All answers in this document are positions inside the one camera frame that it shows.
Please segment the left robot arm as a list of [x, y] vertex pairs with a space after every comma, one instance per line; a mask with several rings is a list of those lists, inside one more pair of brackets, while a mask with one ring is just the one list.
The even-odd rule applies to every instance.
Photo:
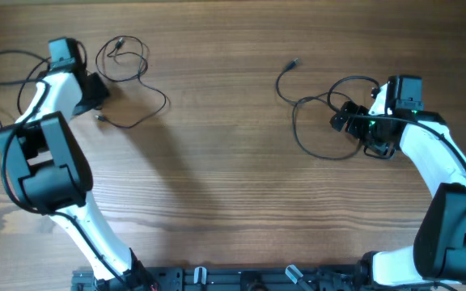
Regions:
[[69, 122], [109, 96], [73, 38], [49, 41], [48, 69], [12, 125], [0, 129], [1, 176], [12, 202], [48, 216], [73, 239], [92, 266], [91, 290], [149, 290], [156, 282], [113, 232], [94, 196], [93, 177]]

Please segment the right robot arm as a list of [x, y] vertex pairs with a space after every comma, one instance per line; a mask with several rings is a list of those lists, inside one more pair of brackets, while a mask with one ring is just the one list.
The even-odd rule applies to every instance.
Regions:
[[373, 285], [413, 287], [436, 282], [466, 284], [466, 157], [446, 121], [422, 102], [422, 79], [391, 76], [371, 92], [370, 108], [352, 101], [331, 125], [356, 137], [378, 158], [399, 150], [418, 169], [432, 201], [410, 247], [370, 256]]

